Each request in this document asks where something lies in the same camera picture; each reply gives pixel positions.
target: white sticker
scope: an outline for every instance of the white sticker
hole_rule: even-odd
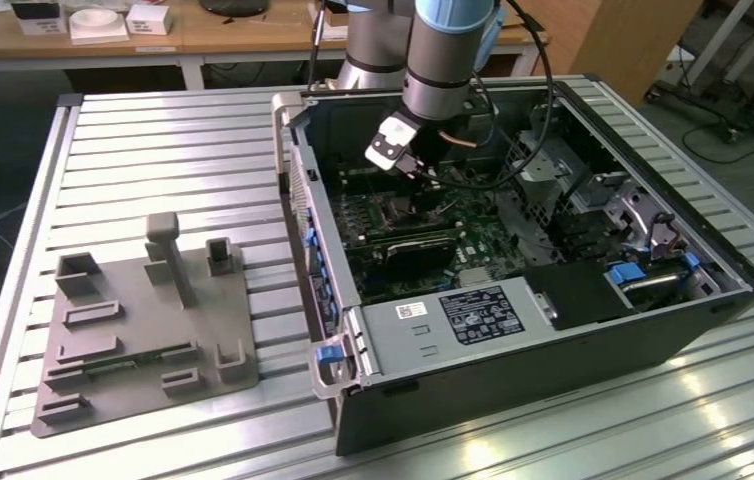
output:
[[[175,52],[177,47],[135,47],[135,53]]]
[[[400,305],[397,307],[397,315],[400,319],[406,319],[412,317],[420,317],[426,314],[426,306],[422,302],[409,303],[408,305]]]

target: power supply label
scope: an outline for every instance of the power supply label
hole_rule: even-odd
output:
[[[462,345],[524,331],[524,325],[500,287],[458,293],[438,300],[456,340]]]

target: black cable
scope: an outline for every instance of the black cable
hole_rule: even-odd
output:
[[[233,82],[234,88],[243,88],[243,87],[251,86],[254,84],[254,82],[259,79],[259,75],[263,73],[263,68],[266,68],[266,63],[263,62],[263,63],[259,64],[259,67],[257,67],[257,73],[254,73],[254,76],[251,77],[251,79],[245,83],[238,83],[233,78],[230,78],[227,75],[221,73],[221,71],[218,71],[214,67],[215,67],[215,65],[210,65],[210,72],[214,72],[215,75],[218,75],[221,78]]]
[[[562,193],[562,196],[560,197],[561,205],[564,205],[568,202],[569,198],[572,198],[572,195],[574,195],[574,192],[584,184],[584,182],[589,180],[590,176],[592,176],[592,169],[589,167],[585,167],[580,172],[580,175],[577,175],[577,178],[574,179],[574,183],[572,183],[572,185],[568,187],[568,190]]]
[[[482,98],[485,98],[485,103],[488,105],[488,116],[492,121],[492,125],[488,129],[488,135],[485,136],[485,140],[477,143],[477,148],[482,148],[492,142],[492,138],[494,138],[494,130],[497,129],[497,113],[494,112],[494,102],[492,101],[492,96],[488,93],[488,88],[485,88],[485,84],[482,83],[482,79],[480,78],[480,74],[476,70],[472,72],[473,79],[477,81],[477,86],[480,87],[480,91],[482,92]]]
[[[308,90],[316,81],[317,55],[320,54],[320,42],[322,41],[322,19],[325,18],[325,0],[320,0],[320,10],[313,19],[310,30],[310,60],[308,61]]]
[[[218,70],[223,70],[225,72],[229,72],[230,70],[233,70],[233,69],[237,68],[238,66],[239,66],[238,63],[234,63],[234,64],[230,65],[227,68],[219,67],[218,65],[210,64],[210,68],[215,68],[215,69],[218,69]]]
[[[524,161],[521,162],[521,164],[512,170],[512,172],[509,172],[502,178],[497,179],[494,181],[494,183],[492,183],[489,185],[473,185],[473,184],[458,183],[458,182],[453,182],[450,180],[445,180],[442,178],[438,178],[434,175],[429,175],[429,174],[422,173],[422,172],[420,172],[417,174],[422,178],[426,178],[426,179],[429,179],[434,182],[438,182],[440,184],[446,185],[448,187],[464,188],[466,190],[477,190],[477,191],[493,190],[497,187],[500,187],[501,185],[504,185],[506,182],[509,182],[518,175],[518,173],[521,173],[521,171],[526,168],[526,166],[530,164],[530,162],[536,159],[536,156],[538,155],[538,152],[541,151],[541,148],[545,144],[545,141],[548,140],[548,131],[550,130],[550,119],[553,117],[553,77],[550,75],[550,72],[552,72],[550,61],[548,60],[548,54],[545,52],[545,45],[542,44],[541,38],[538,37],[538,32],[536,32],[536,29],[532,26],[533,22],[530,21],[530,18],[526,15],[526,13],[524,12],[524,10],[521,10],[521,7],[518,7],[518,4],[514,2],[514,0],[506,0],[506,3],[509,4],[512,9],[514,10],[514,13],[518,15],[521,22],[524,22],[524,26],[530,33],[530,37],[533,37],[533,43],[536,44],[536,48],[538,49],[538,58],[541,59],[542,70],[545,72],[545,84],[546,84],[546,89],[548,89],[545,121],[544,121],[544,124],[542,124],[542,127],[541,127],[541,133],[538,135],[538,141],[536,142],[536,146],[533,147],[533,150],[528,154],[528,156],[524,159]],[[497,130],[500,132],[501,137],[506,140],[509,147],[512,149],[514,149],[516,153],[520,152],[521,150],[520,150],[518,144],[512,140],[512,138],[509,138],[509,135],[504,132],[504,130],[500,126],[497,127]]]
[[[686,143],[686,139],[688,137],[696,133],[700,130],[704,130],[707,128],[713,128],[713,127],[719,127],[720,125],[725,125],[725,122],[723,120],[720,120],[716,123],[708,123],[704,125],[700,125],[696,128],[692,128],[690,130],[688,130],[684,135],[681,135],[681,145],[684,145],[684,148],[686,148],[686,150],[696,155],[700,159],[703,159],[705,162],[708,163],[713,163],[716,165],[731,165],[732,163],[737,163],[741,160],[744,160],[745,158],[749,158],[754,155],[754,150],[744,153],[743,155],[740,155],[739,157],[732,158],[731,160],[717,160],[715,158],[707,157],[704,156],[701,153],[699,153],[693,147]]]

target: wooden cabinet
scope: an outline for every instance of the wooden cabinet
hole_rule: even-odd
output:
[[[548,32],[553,72],[594,73],[633,105],[641,102],[700,4],[701,0],[518,3]]]

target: barcode label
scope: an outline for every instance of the barcode label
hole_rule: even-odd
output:
[[[422,302],[409,303],[397,307],[397,315],[401,320],[412,317],[420,317],[426,314],[426,306]]]

